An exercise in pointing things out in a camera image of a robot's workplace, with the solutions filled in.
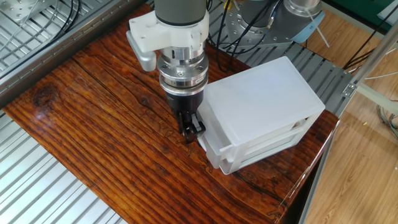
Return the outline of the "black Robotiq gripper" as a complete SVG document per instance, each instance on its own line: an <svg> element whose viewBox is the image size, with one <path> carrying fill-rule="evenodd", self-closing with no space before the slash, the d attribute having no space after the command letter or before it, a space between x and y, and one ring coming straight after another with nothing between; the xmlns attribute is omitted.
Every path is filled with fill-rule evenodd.
<svg viewBox="0 0 398 224"><path fill-rule="evenodd" d="M205 125L196 114L199 105L203 101L204 91L190 96L177 96L166 93L167 102L177 120L180 133L186 143L196 140L196 134L206 131Z"/></svg>

